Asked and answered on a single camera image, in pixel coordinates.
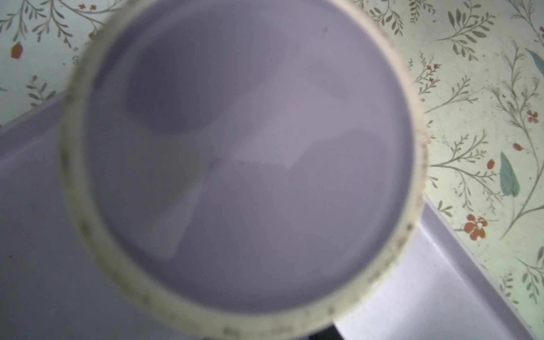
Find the purple mug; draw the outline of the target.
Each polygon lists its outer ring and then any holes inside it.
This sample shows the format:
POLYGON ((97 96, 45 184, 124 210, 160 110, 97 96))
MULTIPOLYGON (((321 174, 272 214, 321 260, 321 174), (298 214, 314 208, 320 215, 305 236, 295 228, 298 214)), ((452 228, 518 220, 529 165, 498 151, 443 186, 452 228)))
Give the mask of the purple mug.
POLYGON ((129 1, 59 130, 67 208, 130 301, 209 339, 334 324, 424 207, 424 113, 351 1, 129 1))

